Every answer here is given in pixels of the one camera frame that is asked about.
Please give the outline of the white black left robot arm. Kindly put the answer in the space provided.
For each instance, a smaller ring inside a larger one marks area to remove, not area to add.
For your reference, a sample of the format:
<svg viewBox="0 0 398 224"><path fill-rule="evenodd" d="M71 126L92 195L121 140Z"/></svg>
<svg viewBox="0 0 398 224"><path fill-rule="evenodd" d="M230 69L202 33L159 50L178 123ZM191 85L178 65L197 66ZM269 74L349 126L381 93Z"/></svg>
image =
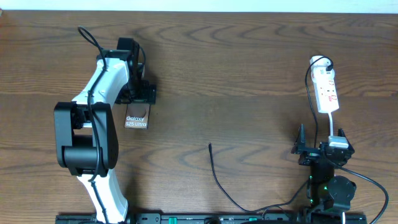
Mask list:
<svg viewBox="0 0 398 224"><path fill-rule="evenodd" d="M146 63L137 58L133 50L102 50L84 89L53 111L57 161L84 186L95 208L87 222L132 220L115 171L119 141L113 107L155 103L156 87L143 79Z"/></svg>

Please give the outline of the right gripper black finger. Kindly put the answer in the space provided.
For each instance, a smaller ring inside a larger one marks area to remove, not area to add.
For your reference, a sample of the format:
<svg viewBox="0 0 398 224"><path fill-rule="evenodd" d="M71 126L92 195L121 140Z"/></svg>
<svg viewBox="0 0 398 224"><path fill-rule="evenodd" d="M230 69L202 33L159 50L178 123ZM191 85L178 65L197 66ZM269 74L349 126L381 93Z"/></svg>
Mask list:
<svg viewBox="0 0 398 224"><path fill-rule="evenodd" d="M301 124L299 127L298 136L294 144L294 149L298 149L300 147L305 147L305 146L306 146L305 129L304 125Z"/></svg>
<svg viewBox="0 0 398 224"><path fill-rule="evenodd" d="M350 146L351 145L350 141L348 140L348 138L342 128L340 128L338 130L337 145L338 146Z"/></svg>

